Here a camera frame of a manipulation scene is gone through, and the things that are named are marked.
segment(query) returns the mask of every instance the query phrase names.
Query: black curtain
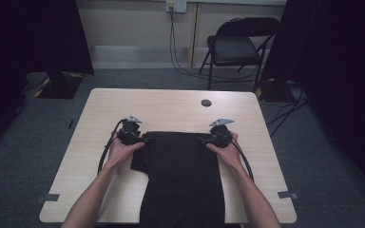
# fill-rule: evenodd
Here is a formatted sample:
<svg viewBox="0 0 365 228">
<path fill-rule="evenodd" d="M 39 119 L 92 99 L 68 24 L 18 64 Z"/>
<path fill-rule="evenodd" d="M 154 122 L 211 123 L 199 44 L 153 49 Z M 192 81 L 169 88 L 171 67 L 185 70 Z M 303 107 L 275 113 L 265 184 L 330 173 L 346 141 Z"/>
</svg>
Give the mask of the black curtain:
<svg viewBox="0 0 365 228">
<path fill-rule="evenodd" d="M 365 0 L 288 0 L 269 58 L 262 80 L 304 83 L 328 132 L 365 176 Z"/>
<path fill-rule="evenodd" d="M 0 118 L 35 71 L 93 74 L 74 0 L 0 1 Z"/>
</svg>

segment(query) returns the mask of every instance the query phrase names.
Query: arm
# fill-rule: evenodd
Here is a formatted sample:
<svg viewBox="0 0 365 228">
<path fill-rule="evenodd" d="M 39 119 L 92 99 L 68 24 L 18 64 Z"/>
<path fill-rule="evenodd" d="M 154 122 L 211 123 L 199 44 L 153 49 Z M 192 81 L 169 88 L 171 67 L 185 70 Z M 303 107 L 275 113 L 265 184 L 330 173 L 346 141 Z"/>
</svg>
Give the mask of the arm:
<svg viewBox="0 0 365 228">
<path fill-rule="evenodd" d="M 238 135 L 234 132 L 231 133 L 233 138 L 237 141 Z M 219 148 L 211 143 L 207 144 L 206 147 L 217 153 L 232 171 L 240 189 L 245 215 L 247 216 L 248 222 L 256 228 L 280 227 L 278 218 L 271 204 L 249 178 L 247 172 L 242 166 L 240 153 L 237 148 L 231 143 L 229 143 L 229 145 L 225 148 Z"/>
<path fill-rule="evenodd" d="M 118 139 L 114 139 L 109 149 L 108 160 L 103 165 L 102 171 L 73 204 L 62 227 L 93 227 L 99 216 L 106 190 L 117 168 L 133 151 L 143 146 L 143 142 L 124 145 Z"/>
</svg>

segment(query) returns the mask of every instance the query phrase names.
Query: chair backrest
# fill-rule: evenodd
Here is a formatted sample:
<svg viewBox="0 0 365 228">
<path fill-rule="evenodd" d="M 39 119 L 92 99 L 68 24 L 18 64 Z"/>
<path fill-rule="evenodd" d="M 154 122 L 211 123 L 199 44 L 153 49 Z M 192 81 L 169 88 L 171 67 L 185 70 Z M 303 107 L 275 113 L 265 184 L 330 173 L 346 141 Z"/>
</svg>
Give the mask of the chair backrest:
<svg viewBox="0 0 365 228">
<path fill-rule="evenodd" d="M 279 21 L 273 17 L 245 17 L 232 19 L 218 29 L 216 36 L 271 36 L 278 29 Z"/>
</svg>

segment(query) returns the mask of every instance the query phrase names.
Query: cable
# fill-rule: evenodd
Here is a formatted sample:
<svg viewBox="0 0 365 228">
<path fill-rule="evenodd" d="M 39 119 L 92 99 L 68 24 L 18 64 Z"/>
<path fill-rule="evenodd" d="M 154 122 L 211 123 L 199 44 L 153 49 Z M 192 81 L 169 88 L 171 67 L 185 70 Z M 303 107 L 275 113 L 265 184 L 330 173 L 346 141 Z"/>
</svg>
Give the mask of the cable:
<svg viewBox="0 0 365 228">
<path fill-rule="evenodd" d="M 35 84 L 35 85 L 32 85 L 32 86 L 30 86 L 30 87 L 27 87 L 27 88 L 25 88 L 25 89 L 23 89 L 23 90 L 22 90 L 22 92 L 29 91 L 29 90 L 31 90 L 32 88 L 35 88 L 35 87 L 37 87 L 38 85 L 43 84 L 43 83 L 46 81 L 46 79 L 47 79 L 47 78 L 48 78 L 48 74 L 46 73 L 46 77 L 44 77 L 43 81 L 41 81 L 40 83 L 37 83 L 37 84 Z"/>
<path fill-rule="evenodd" d="M 241 155 L 241 158 L 242 158 L 242 160 L 243 160 L 243 161 L 244 161 L 244 163 L 245 163 L 245 167 L 247 168 L 248 176 L 251 178 L 251 180 L 253 180 L 253 181 L 254 181 L 254 175 L 253 175 L 253 171 L 251 170 L 250 163 L 248 163 L 247 158 L 245 157 L 244 153 L 242 152 L 241 147 L 239 146 L 239 142 L 237 142 L 237 140 L 236 140 L 236 139 L 234 139 L 234 138 L 233 138 L 233 140 L 234 140 L 235 142 L 233 142 L 233 140 L 228 139 L 225 135 L 222 135 L 222 134 L 221 134 L 219 131 L 217 131 L 217 130 L 212 130 L 212 129 L 211 129 L 211 133 L 215 133 L 215 134 L 219 135 L 219 136 L 220 136 L 220 137 L 222 137 L 224 140 L 227 140 L 228 142 L 232 143 L 232 144 L 236 147 L 236 149 L 237 149 L 237 150 L 239 150 L 239 153 L 240 153 L 240 155 Z"/>
<path fill-rule="evenodd" d="M 103 162 L 105 161 L 106 158 L 106 153 L 108 152 L 109 147 L 111 146 L 112 142 L 115 140 L 114 135 L 115 132 L 117 132 L 118 126 L 120 125 L 120 123 L 123 123 L 125 120 L 120 120 L 114 127 L 114 130 L 111 132 L 111 137 L 109 138 L 106 146 L 105 146 L 105 150 L 103 151 L 102 157 L 100 158 L 100 162 L 99 162 L 99 167 L 97 169 L 97 175 L 99 175 L 100 171 L 102 171 L 103 168 Z"/>
<path fill-rule="evenodd" d="M 207 78 L 203 78 L 204 76 L 209 76 L 209 75 L 202 75 L 202 74 L 198 74 L 198 73 L 194 73 L 194 72 L 190 72 L 184 68 L 181 67 L 178 59 L 177 59 L 177 50 L 176 50 L 176 37 L 175 37 L 175 33 L 174 33 L 174 17 L 173 17 L 173 8 L 169 7 L 169 13 L 170 13 L 170 19 L 171 19 L 171 30 L 170 30 L 170 57 L 171 57 L 171 64 L 173 65 L 173 67 L 182 75 L 185 76 L 190 76 L 190 77 L 195 77 L 195 78 L 199 78 L 202 80 L 208 80 Z M 173 48 L 174 48 L 174 59 L 176 61 L 176 63 L 174 63 L 174 59 L 173 59 Z M 248 78 L 252 78 L 256 76 L 256 71 L 258 69 L 258 66 L 249 74 L 246 75 L 244 77 L 239 77 L 239 78 L 229 78 L 229 77 L 221 77 L 221 76 L 215 76 L 213 75 L 213 78 L 220 78 L 220 79 L 227 79 L 227 80 L 237 80 L 238 82 L 240 82 L 241 80 L 244 79 L 248 79 Z M 213 82 L 223 82 L 223 80 L 212 80 Z"/>
<path fill-rule="evenodd" d="M 283 106 L 281 109 L 280 109 L 280 111 L 278 112 L 278 114 L 277 114 L 277 117 L 274 119 L 274 120 L 272 120 L 272 121 L 270 121 L 269 123 L 267 123 L 266 125 L 267 125 L 267 127 L 269 127 L 269 126 L 271 126 L 276 120 L 278 120 L 278 119 L 280 119 L 280 118 L 282 118 L 282 117 L 284 117 L 283 118 L 283 120 L 278 124 L 278 126 L 272 131 L 272 133 L 270 134 L 270 137 L 272 138 L 274 135 L 275 135 L 275 133 L 277 132 L 277 130 L 280 128 L 280 126 L 286 121 L 286 119 L 289 117 L 289 115 L 292 113 L 292 112 L 294 112 L 295 110 L 297 110 L 297 109 L 299 109 L 299 108 L 301 108 L 301 107 L 303 107 L 304 105 L 306 105 L 307 104 L 307 98 L 306 98 L 306 102 L 304 102 L 303 104 L 301 104 L 301 105 L 299 105 L 298 106 L 298 104 L 299 104 L 299 102 L 301 101 L 301 100 L 303 100 L 302 99 L 302 94 L 303 94 L 303 92 L 304 92 L 304 87 L 301 89 L 301 92 L 300 92 L 300 94 L 298 95 L 298 99 L 294 102 L 294 103 L 290 103 L 290 105 L 292 106 L 292 108 L 289 110 L 289 111 L 287 111 L 287 112 L 285 112 L 285 113 L 283 113 L 283 114 L 280 114 L 279 115 L 279 113 L 283 110 L 283 108 L 284 107 L 286 107 L 286 106 Z"/>
<path fill-rule="evenodd" d="M 288 106 L 291 106 L 292 104 L 287 104 L 287 105 L 284 105 L 284 106 L 279 106 L 277 104 L 259 104 L 259 106 L 274 106 L 274 107 L 288 107 Z"/>
<path fill-rule="evenodd" d="M 239 142 L 237 142 L 237 140 L 236 140 L 236 139 L 234 139 L 234 138 L 233 138 L 233 140 L 234 140 L 235 142 L 231 142 L 231 143 L 232 143 L 232 144 L 236 147 L 236 149 L 238 149 L 238 150 L 239 150 L 239 153 L 240 153 L 240 155 L 241 155 L 241 158 L 242 158 L 242 160 L 244 161 L 245 166 L 246 166 L 246 168 L 247 168 L 248 176 L 250 176 L 251 180 L 253 180 L 253 181 L 254 181 L 254 175 L 253 175 L 253 171 L 251 170 L 250 163 L 248 163 L 247 158 L 245 157 L 244 153 L 242 152 L 241 147 L 239 146 Z"/>
</svg>

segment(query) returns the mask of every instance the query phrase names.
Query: table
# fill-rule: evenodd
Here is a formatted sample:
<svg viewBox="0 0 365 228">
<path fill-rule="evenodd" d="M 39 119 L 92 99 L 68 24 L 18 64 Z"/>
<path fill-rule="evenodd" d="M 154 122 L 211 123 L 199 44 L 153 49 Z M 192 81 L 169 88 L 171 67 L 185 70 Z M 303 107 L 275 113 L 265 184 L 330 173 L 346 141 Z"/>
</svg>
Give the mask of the table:
<svg viewBox="0 0 365 228">
<path fill-rule="evenodd" d="M 202 106 L 203 99 L 212 105 Z M 97 175 L 97 166 L 115 124 L 130 115 L 143 121 L 140 130 L 207 133 L 217 119 L 232 119 L 228 128 L 239 134 L 256 185 L 270 201 L 281 223 L 297 215 L 287 191 L 279 161 L 260 112 L 250 92 L 96 88 L 88 97 L 80 121 L 49 191 L 57 201 L 46 201 L 43 222 L 63 222 L 73 203 Z M 131 170 L 129 158 L 107 190 L 98 222 L 137 223 L 147 175 Z M 240 192 L 228 167 L 219 160 L 225 199 L 225 222 L 246 223 Z"/>
</svg>

